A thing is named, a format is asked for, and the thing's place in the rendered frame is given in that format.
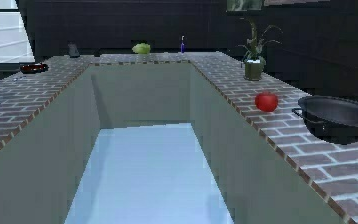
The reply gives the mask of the brick-topped grey kitchen counter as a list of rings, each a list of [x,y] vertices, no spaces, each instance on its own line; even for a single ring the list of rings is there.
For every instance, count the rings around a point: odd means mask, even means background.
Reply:
[[[48,66],[0,81],[0,224],[358,224],[358,142],[311,135],[299,89],[220,52]]]

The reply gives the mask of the black cooking pot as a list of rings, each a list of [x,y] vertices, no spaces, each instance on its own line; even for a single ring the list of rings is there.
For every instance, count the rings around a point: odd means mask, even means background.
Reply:
[[[358,142],[358,102],[332,96],[306,96],[291,111],[320,140],[348,145]]]

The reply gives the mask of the green lettuce head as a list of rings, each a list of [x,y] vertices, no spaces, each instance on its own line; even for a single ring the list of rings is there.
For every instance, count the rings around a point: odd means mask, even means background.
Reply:
[[[132,47],[132,51],[136,54],[149,54],[151,46],[147,43],[138,43]]]

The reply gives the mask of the red tomato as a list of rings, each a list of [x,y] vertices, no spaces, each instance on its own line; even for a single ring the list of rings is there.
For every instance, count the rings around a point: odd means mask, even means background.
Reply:
[[[271,92],[262,92],[255,97],[256,107],[263,112],[273,112],[278,106],[278,96]]]

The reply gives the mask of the green potted house plant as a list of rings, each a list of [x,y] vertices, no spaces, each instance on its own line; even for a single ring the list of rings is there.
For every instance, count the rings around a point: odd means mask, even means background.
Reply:
[[[276,25],[268,25],[261,35],[258,35],[257,25],[251,18],[245,18],[251,27],[251,37],[246,40],[246,44],[242,45],[246,49],[246,53],[242,59],[241,65],[244,67],[244,78],[249,81],[260,81],[262,72],[266,65],[266,60],[262,56],[263,47],[268,43],[280,44],[278,40],[266,40],[265,35],[271,29],[282,29]]]

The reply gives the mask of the dark grey upright phone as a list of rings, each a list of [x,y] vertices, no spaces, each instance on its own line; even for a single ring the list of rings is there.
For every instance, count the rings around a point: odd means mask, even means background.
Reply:
[[[80,56],[77,45],[74,43],[68,44],[68,53],[71,58],[78,58]]]

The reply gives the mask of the dark red shallow pan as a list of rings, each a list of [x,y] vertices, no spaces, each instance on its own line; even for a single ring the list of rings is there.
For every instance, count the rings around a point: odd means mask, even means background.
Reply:
[[[20,71],[23,74],[35,74],[35,73],[40,73],[40,72],[44,72],[47,71],[49,68],[49,66],[47,64],[28,64],[28,65],[23,65],[20,67]]]

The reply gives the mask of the white window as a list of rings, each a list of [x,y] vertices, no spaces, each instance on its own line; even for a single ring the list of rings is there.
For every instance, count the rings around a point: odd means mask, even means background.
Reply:
[[[16,0],[0,0],[0,63],[32,63],[34,55]]]

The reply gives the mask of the green framed wall picture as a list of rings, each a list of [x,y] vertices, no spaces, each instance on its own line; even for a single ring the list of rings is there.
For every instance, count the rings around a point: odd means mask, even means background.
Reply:
[[[227,0],[227,11],[260,10],[264,0]]]

